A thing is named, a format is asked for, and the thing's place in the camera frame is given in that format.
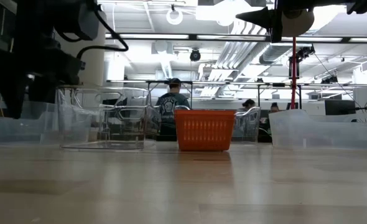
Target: computer monitor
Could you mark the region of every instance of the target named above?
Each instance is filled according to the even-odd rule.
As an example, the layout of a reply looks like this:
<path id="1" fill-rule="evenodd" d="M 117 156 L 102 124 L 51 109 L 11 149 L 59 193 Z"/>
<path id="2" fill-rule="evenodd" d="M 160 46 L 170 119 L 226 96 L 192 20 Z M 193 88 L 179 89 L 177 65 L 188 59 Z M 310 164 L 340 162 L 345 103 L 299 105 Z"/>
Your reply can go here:
<path id="1" fill-rule="evenodd" d="M 355 114 L 355 102 L 352 100 L 325 100 L 326 115 Z"/>

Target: orange basket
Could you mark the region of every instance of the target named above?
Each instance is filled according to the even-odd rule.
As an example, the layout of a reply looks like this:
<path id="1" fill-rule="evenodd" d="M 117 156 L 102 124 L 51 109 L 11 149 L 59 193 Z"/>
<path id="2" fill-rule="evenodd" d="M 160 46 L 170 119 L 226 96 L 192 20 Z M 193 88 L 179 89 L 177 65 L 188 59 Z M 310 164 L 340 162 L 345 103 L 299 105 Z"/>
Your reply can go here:
<path id="1" fill-rule="evenodd" d="M 225 151 L 231 144 L 235 111 L 176 110 L 181 151 Z"/>

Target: gray t-shirt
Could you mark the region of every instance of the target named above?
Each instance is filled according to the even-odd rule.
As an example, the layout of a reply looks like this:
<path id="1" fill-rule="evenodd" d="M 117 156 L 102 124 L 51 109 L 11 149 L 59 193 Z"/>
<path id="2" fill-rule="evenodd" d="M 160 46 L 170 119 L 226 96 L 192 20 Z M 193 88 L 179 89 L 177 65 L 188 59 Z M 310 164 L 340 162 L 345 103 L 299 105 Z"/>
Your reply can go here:
<path id="1" fill-rule="evenodd" d="M 156 106 L 160 106 L 162 126 L 175 128 L 174 109 L 176 106 L 190 107 L 188 99 L 180 93 L 166 93 L 157 100 Z"/>

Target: clear plastic bin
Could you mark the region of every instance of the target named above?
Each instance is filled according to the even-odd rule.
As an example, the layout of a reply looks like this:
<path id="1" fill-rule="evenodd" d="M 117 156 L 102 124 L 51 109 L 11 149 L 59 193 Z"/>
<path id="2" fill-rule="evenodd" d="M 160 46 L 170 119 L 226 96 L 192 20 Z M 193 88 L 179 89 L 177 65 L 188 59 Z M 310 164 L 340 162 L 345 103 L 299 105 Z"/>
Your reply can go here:
<path id="1" fill-rule="evenodd" d="M 367 119 L 359 115 L 309 116 L 303 110 L 269 115 L 274 147 L 367 149 Z"/>
<path id="2" fill-rule="evenodd" d="M 140 88 L 58 89 L 61 147 L 69 149 L 143 149 L 160 129 L 160 114 L 148 90 Z"/>
<path id="3" fill-rule="evenodd" d="M 247 112 L 237 112 L 235 115 L 232 144 L 257 143 L 261 109 L 253 107 Z"/>
<path id="4" fill-rule="evenodd" d="M 58 144 L 56 106 L 49 103 L 25 102 L 20 119 L 8 115 L 0 101 L 0 145 Z"/>

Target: wooden table surface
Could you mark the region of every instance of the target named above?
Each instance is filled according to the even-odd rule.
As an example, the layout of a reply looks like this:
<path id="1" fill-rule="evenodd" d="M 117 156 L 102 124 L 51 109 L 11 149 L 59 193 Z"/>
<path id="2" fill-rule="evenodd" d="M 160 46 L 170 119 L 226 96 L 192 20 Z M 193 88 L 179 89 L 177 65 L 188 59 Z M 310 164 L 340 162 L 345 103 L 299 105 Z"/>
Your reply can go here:
<path id="1" fill-rule="evenodd" d="M 0 147 L 4 223 L 367 223 L 367 151 Z"/>

